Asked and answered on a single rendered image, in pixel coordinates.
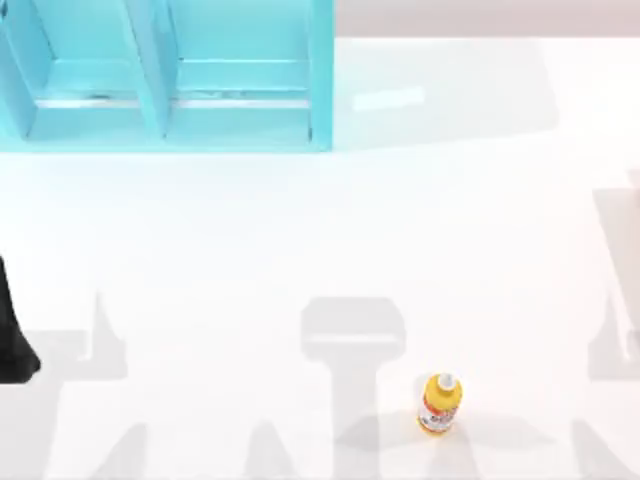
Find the light blue rack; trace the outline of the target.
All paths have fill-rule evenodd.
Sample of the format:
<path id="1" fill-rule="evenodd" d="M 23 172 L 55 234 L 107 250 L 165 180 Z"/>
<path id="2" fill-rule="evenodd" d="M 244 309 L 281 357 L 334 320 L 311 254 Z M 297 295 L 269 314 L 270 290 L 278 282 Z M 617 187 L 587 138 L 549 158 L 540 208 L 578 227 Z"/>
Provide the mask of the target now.
<path id="1" fill-rule="evenodd" d="M 327 151 L 336 0 L 0 0 L 0 152 Z"/>

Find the yellow bottle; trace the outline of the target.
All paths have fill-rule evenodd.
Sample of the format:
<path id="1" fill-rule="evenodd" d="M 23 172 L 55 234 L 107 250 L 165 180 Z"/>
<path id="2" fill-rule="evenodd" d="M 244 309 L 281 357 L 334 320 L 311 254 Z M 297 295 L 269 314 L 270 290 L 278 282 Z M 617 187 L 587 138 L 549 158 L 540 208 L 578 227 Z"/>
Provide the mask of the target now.
<path id="1" fill-rule="evenodd" d="M 419 425 L 428 432 L 447 432 L 461 405 L 463 388 L 451 373 L 440 372 L 426 381 L 417 412 Z"/>

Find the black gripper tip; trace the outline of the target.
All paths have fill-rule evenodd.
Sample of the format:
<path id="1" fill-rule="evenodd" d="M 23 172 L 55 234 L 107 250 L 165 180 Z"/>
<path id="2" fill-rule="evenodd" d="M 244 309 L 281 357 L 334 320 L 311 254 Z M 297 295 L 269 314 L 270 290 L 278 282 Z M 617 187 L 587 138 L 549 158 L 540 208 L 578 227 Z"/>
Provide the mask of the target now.
<path id="1" fill-rule="evenodd" d="M 25 384 L 40 370 L 41 360 L 18 323 L 0 256 L 0 385 Z"/>

